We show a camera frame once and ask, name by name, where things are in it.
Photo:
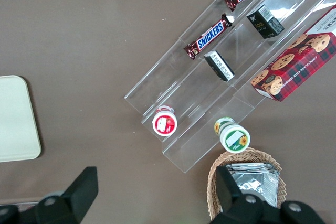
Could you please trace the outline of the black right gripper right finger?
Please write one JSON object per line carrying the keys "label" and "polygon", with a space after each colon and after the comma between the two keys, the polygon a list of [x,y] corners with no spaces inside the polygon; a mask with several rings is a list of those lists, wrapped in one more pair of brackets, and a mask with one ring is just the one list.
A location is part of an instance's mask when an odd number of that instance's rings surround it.
{"label": "black right gripper right finger", "polygon": [[216,192],[223,209],[211,223],[258,223],[264,202],[252,194],[243,194],[225,166],[216,169]]}

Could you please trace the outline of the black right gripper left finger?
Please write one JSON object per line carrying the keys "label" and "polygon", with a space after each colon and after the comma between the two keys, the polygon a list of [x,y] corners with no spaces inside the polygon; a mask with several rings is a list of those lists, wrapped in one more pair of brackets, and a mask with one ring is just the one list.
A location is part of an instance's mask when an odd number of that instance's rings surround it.
{"label": "black right gripper left finger", "polygon": [[60,196],[49,196],[35,207],[37,223],[81,223],[98,195],[95,166],[86,167]]}

